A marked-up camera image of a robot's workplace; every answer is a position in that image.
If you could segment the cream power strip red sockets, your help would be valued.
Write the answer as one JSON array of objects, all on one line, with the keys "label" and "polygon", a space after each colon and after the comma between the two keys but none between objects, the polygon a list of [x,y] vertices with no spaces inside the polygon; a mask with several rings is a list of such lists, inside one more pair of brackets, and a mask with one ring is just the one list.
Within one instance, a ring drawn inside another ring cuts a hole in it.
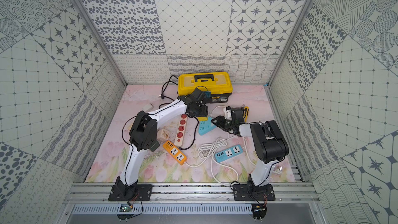
[{"label": "cream power strip red sockets", "polygon": [[174,144],[177,147],[181,147],[183,144],[184,133],[186,130],[188,116],[186,114],[182,114],[179,119],[179,124],[177,127],[177,133],[175,137]]}]

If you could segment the teal USB power strip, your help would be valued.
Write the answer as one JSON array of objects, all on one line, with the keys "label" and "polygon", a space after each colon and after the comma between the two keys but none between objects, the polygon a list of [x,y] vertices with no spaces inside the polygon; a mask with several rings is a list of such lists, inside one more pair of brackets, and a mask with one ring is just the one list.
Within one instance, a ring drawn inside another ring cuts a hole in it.
[{"label": "teal USB power strip", "polygon": [[243,149],[240,145],[235,145],[230,148],[227,148],[223,151],[217,152],[215,154],[215,161],[218,163],[222,163],[228,159],[234,158],[243,153]]}]

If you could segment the pink cube socket adapter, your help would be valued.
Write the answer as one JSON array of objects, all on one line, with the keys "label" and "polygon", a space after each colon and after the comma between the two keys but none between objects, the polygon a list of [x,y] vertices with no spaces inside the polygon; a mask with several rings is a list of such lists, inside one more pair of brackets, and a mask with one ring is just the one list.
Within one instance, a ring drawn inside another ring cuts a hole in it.
[{"label": "pink cube socket adapter", "polygon": [[166,142],[170,139],[171,132],[167,129],[160,129],[157,132],[157,141],[159,142]]}]

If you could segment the white charger adapter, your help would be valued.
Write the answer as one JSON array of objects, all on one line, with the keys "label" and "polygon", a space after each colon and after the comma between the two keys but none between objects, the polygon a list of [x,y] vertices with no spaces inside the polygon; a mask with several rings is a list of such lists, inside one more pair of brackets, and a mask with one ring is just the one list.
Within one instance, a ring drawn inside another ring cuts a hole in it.
[{"label": "white charger adapter", "polygon": [[143,111],[145,113],[149,113],[151,110],[153,110],[153,104],[148,103],[146,105],[143,106]]}]

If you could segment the orange USB power strip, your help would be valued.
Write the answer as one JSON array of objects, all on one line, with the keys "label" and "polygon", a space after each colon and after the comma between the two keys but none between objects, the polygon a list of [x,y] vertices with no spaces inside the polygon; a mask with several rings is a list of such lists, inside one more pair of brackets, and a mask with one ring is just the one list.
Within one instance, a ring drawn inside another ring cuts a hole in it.
[{"label": "orange USB power strip", "polygon": [[163,144],[163,148],[181,165],[183,166],[187,160],[187,157],[180,151],[180,149],[174,145],[171,141],[166,141]]}]

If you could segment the dark green dragon cube adapter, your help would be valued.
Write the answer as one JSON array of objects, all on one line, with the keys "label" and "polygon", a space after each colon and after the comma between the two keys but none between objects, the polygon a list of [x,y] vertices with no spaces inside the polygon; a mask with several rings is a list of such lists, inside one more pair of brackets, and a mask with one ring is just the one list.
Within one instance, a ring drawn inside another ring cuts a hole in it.
[{"label": "dark green dragon cube adapter", "polygon": [[160,147],[160,143],[158,141],[153,142],[152,146],[150,147],[151,152],[155,152]]}]

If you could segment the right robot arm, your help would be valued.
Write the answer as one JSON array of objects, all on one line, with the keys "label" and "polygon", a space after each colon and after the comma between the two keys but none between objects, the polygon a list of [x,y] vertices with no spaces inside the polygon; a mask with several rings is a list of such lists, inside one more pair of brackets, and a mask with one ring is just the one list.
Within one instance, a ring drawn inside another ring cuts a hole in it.
[{"label": "right robot arm", "polygon": [[212,124],[230,134],[252,138],[254,143],[258,161],[247,184],[253,189],[268,185],[272,167],[289,154],[289,146],[277,122],[247,122],[248,107],[227,106],[223,111],[223,116],[211,120]]}]

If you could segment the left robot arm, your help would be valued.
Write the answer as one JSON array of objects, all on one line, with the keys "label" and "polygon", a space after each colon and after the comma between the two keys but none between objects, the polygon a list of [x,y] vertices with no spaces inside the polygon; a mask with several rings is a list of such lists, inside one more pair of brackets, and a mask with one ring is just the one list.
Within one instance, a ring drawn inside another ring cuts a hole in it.
[{"label": "left robot arm", "polygon": [[144,158],[149,150],[159,147],[158,129],[175,117],[185,114],[188,117],[206,117],[208,108],[204,103],[206,93],[196,88],[191,94],[178,96],[172,103],[158,110],[139,112],[129,131],[129,154],[124,170],[117,177],[115,184],[129,188],[138,182],[138,175]]}]

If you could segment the white plug on mat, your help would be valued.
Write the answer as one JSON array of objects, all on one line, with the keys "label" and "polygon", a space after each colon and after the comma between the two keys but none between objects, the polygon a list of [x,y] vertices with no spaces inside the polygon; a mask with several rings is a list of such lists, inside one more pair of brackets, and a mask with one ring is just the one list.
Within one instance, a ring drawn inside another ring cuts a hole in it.
[{"label": "white plug on mat", "polygon": [[275,174],[275,175],[282,175],[283,170],[284,170],[283,166],[281,166],[281,165],[275,165],[275,166],[273,166],[272,174]]}]

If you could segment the yellow utility knife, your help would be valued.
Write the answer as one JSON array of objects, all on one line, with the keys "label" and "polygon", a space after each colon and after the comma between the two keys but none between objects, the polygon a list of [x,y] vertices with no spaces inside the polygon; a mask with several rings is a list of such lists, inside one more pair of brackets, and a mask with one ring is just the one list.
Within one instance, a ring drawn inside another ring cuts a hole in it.
[{"label": "yellow utility knife", "polygon": [[247,121],[248,113],[249,113],[249,107],[245,106],[245,107],[244,107],[244,114],[243,114],[243,120],[244,120],[244,122]]}]

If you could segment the teal round-end power strip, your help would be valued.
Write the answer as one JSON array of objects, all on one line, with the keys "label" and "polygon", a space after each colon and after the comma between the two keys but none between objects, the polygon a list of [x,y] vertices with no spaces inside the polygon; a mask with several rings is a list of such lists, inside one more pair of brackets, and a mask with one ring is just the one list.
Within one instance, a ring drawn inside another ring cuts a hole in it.
[{"label": "teal round-end power strip", "polygon": [[211,121],[212,121],[211,117],[208,117],[206,121],[200,121],[199,130],[198,130],[199,135],[203,136],[217,127]]}]

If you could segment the yellow black toolbox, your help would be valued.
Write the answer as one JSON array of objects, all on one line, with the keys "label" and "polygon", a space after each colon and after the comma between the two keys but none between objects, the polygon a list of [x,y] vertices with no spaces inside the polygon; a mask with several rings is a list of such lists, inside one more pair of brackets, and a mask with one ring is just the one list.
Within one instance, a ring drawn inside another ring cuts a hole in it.
[{"label": "yellow black toolbox", "polygon": [[182,74],[178,77],[178,95],[189,95],[199,89],[205,93],[204,103],[227,102],[233,92],[227,72]]}]

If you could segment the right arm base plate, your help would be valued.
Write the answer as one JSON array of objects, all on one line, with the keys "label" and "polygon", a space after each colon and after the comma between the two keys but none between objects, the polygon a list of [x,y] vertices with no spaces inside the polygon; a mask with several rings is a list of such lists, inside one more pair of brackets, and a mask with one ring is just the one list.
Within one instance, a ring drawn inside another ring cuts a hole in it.
[{"label": "right arm base plate", "polygon": [[248,184],[232,184],[235,201],[275,201],[275,192],[271,184],[265,186],[253,186]]}]

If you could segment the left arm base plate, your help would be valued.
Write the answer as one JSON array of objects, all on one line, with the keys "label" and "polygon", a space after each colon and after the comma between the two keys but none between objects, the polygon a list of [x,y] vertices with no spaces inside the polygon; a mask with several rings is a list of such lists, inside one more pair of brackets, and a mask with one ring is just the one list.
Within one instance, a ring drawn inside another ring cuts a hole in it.
[{"label": "left arm base plate", "polygon": [[126,186],[118,177],[115,184],[112,186],[108,201],[111,202],[127,202],[133,201],[150,201],[153,185],[138,184],[135,182],[131,186]]}]

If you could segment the aluminium mounting rail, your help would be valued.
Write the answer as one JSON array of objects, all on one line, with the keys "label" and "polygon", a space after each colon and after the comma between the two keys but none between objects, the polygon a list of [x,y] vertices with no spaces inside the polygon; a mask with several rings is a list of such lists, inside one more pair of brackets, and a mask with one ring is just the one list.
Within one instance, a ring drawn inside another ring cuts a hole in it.
[{"label": "aluminium mounting rail", "polygon": [[[112,183],[74,183],[64,203],[108,203],[114,191]],[[320,203],[311,183],[272,183],[276,200],[272,203]],[[235,193],[229,186],[209,184],[146,184],[139,186],[143,203],[224,203],[233,202]]]}]

